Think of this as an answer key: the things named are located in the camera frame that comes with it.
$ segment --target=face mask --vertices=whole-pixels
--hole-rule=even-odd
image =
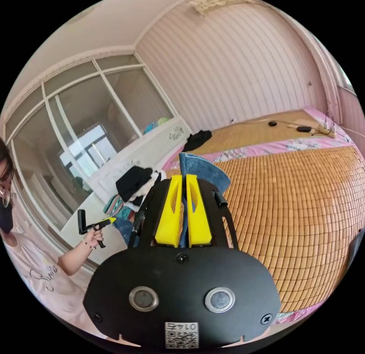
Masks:
[[[13,229],[13,207],[9,204],[4,207],[0,200],[0,228],[5,234],[8,234]]]

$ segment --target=white cloth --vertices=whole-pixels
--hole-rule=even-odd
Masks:
[[[35,297],[50,311],[90,334],[106,339],[93,324],[83,306],[85,289],[75,284],[51,256],[27,236],[14,233],[17,246],[5,244],[23,281]]]

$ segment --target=bamboo mat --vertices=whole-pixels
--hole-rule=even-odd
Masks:
[[[295,123],[298,119],[316,122],[316,120],[304,110],[292,110],[284,113],[271,114],[251,119],[247,122],[216,129],[212,131],[212,138],[210,140],[196,150],[189,151],[189,153],[194,155],[207,155],[214,152],[227,151],[267,142],[311,137],[311,133],[298,132],[295,128],[288,127],[290,123]],[[278,121],[278,124],[275,127],[270,127],[268,125],[270,120],[276,120]],[[326,137],[325,135],[318,134],[316,136]]]
[[[326,299],[342,278],[349,244],[365,226],[365,164],[353,147],[216,163],[238,244],[272,274],[281,312]]]

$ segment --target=qr code label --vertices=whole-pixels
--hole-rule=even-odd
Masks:
[[[165,346],[167,349],[199,348],[197,322],[165,322]]]

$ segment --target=bracelet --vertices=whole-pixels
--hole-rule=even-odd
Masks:
[[[85,245],[89,246],[89,248],[96,249],[96,246],[91,246],[87,241],[85,241],[85,237],[83,238],[83,241],[84,241]]]

